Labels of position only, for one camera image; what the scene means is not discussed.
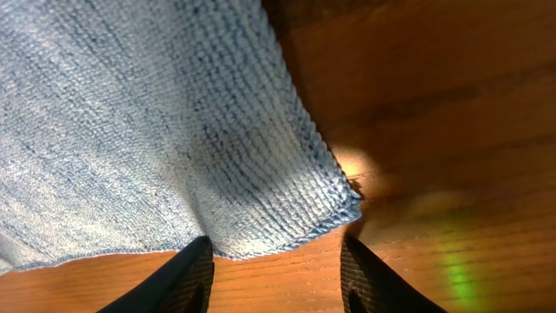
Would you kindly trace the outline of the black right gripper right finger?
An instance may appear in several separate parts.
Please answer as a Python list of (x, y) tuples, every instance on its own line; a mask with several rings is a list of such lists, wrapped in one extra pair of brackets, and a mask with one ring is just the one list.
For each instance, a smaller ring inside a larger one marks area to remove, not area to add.
[(346, 313), (446, 313), (353, 236), (342, 241), (341, 295)]

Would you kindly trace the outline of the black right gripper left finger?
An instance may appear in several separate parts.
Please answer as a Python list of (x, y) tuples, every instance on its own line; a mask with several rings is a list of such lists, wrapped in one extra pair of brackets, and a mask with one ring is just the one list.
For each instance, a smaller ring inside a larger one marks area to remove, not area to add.
[(101, 313), (206, 313), (215, 274), (212, 243), (199, 236)]

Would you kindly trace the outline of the blue microfiber cloth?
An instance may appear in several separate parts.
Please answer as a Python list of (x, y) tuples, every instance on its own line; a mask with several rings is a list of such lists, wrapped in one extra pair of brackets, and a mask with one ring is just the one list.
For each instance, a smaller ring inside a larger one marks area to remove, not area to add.
[(293, 250), (360, 216), (258, 1), (1, 4), (1, 270)]

